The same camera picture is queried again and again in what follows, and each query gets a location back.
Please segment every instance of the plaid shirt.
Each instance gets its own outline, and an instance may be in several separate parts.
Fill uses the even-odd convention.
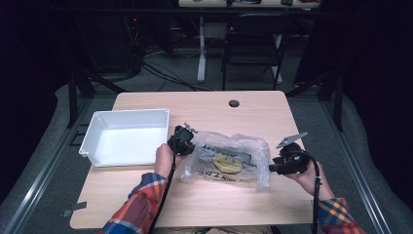
[[[129,200],[113,214],[98,234],[148,233],[158,212],[168,180],[157,174],[144,174],[140,184],[128,196]],[[319,225],[330,234],[364,234],[349,214],[344,198],[319,202]]]
[[[148,233],[167,187],[168,180],[158,174],[144,174],[129,200],[112,215],[98,234]]]

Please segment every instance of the dark background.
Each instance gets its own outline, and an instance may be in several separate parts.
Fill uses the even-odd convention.
[[[317,21],[296,81],[315,79],[349,59],[345,94],[355,103],[364,123],[372,159],[394,193],[413,209],[412,4],[351,2],[324,1],[324,11],[362,12],[367,17],[356,24]],[[66,20],[48,14],[44,9],[48,4],[25,0],[0,3],[1,201],[48,127],[56,108],[55,91],[67,84],[73,63],[93,72],[109,68],[122,72],[131,69],[128,65],[136,55],[119,19]],[[101,37],[88,35],[88,27],[102,33]],[[103,41],[91,43],[96,39]],[[170,50],[169,41],[162,44],[164,50]]]

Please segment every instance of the metal stand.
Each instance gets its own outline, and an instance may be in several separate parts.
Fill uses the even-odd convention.
[[[125,92],[126,90],[114,85],[113,83],[105,80],[103,77],[94,74],[85,68],[79,68],[75,66],[74,71],[69,77],[69,106],[70,106],[70,120],[67,128],[71,128],[76,122],[78,117],[78,105],[77,105],[77,89],[82,93],[85,98],[93,98],[96,94],[96,90],[89,80],[91,77],[96,82],[102,84],[108,89],[116,92],[117,94]]]
[[[320,82],[323,82],[323,84],[319,89],[319,92],[317,93],[317,98],[319,99],[319,101],[328,101],[331,95],[335,92],[333,120],[337,129],[340,132],[343,132],[343,127],[341,125],[341,112],[343,107],[343,77],[338,69],[328,71],[319,76],[317,79],[309,81],[304,85],[286,93],[285,95],[287,97],[297,96],[301,92]]]

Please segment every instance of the chair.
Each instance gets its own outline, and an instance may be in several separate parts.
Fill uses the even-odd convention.
[[[273,90],[282,67],[286,38],[294,30],[291,18],[275,14],[241,14],[227,23],[224,55],[221,64],[222,90],[227,82],[227,65],[277,66]],[[280,44],[277,35],[281,36]]]

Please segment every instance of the person's right hand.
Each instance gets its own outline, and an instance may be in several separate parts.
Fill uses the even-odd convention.
[[[325,177],[322,165],[319,162],[317,162],[317,164],[319,165],[319,177],[321,178],[319,186],[319,199],[322,201],[334,198],[335,196],[331,191],[327,178]],[[316,171],[314,168],[313,161],[310,161],[307,171],[305,173],[290,174],[285,176],[298,182],[304,188],[304,190],[306,190],[308,193],[314,196],[316,184]]]
[[[176,155],[175,165],[178,168],[179,164],[186,157],[186,155]],[[161,144],[156,150],[156,161],[154,173],[168,178],[170,168],[173,162],[173,152],[166,143]]]

